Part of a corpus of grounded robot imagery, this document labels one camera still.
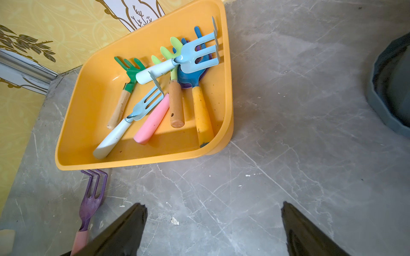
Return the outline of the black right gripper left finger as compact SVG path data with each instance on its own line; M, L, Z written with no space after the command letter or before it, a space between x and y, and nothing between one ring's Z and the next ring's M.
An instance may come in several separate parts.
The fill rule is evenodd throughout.
M88 242L87 230L77 232L72 250L64 255L135 256L146 222L147 207L136 203L91 242Z

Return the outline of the orange plastic storage tray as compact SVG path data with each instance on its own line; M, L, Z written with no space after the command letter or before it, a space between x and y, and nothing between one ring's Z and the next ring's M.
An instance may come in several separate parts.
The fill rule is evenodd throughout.
M185 124L173 128L165 114L149 141L139 144L136 135L147 117L128 119L135 106L145 107L150 96L168 94L169 74L151 70L151 56L171 49L171 37L196 39L217 35L207 47L218 45L211 67L199 86L183 90ZM136 85L113 130L107 124L117 109L120 88L129 78L116 57L139 59L147 80ZM99 50L83 65L76 81L56 148L56 165L64 171L105 169L193 159L221 151L233 135L233 86L227 18L221 1L194 1L144 28Z

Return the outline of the light green rake wooden handle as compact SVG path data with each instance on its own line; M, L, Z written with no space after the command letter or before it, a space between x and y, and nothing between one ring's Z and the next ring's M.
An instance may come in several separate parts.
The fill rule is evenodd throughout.
M160 52L167 60L174 59L180 55L183 47L182 42L176 38L171 37L170 42L175 48L176 52L171 53L166 47L161 47ZM170 100L170 124L173 128L182 128L185 124L184 110L183 110L183 96L182 88L177 80L178 66L170 71L170 83L168 85L169 100Z

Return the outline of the light blue rake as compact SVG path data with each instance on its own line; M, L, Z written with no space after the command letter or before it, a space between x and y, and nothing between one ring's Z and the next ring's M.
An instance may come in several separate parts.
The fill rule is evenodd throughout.
M212 19L214 31L208 35L200 37L194 41L188 42L182 46L181 54L175 58L166 60L160 64L146 68L136 74L136 80L139 84L146 84L155 78L166 74L172 69L180 66L181 70L187 74L216 66L220 62L218 54L217 26L215 19ZM195 48L214 40L215 45L196 51ZM209 59L201 63L195 61L200 57L207 57L209 54L216 54L215 59Z
M154 107L163 99L164 92L151 71L143 71L142 75L136 75L138 82L154 82L154 87L138 102L130 115L124 118L97 146L93 156L97 159L103 159L108 156L112 149L121 140L123 135L129 129L134 121L139 121L145 117Z

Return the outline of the blue-grey plastic flower pot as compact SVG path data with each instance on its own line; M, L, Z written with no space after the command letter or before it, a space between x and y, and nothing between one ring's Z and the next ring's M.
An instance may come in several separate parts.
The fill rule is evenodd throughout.
M392 113L407 127L410 126L410 47L396 61L393 68L387 98Z

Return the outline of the dark blue rake yellow handle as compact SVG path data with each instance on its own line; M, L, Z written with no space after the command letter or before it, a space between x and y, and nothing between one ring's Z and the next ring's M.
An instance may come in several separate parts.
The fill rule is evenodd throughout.
M214 138L211 120L206 106L206 101L202 89L199 85L200 80L205 76L209 66L194 73L184 73L181 67L177 68L177 79L182 88L192 87L193 105L196 130L200 147L204 147Z

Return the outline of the dark green rake wooden handle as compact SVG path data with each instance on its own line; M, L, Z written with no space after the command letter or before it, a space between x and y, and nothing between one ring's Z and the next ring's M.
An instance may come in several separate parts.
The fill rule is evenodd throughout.
M130 78L130 82L124 85L124 88L121 92L119 101L116 105L116 108L113 112L111 119L107 124L107 128L113 130L122 120L123 112L125 107L129 101L129 98L137 84L136 74L140 71L146 69L142 62L134 58L133 61L136 65L133 65L129 60L123 59L121 60L119 57L114 58L115 61L126 71L127 76Z

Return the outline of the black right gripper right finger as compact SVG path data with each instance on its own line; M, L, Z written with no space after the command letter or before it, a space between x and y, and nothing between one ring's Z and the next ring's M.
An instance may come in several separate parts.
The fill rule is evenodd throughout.
M284 201L281 217L290 256L347 256L348 253L331 240L292 204Z

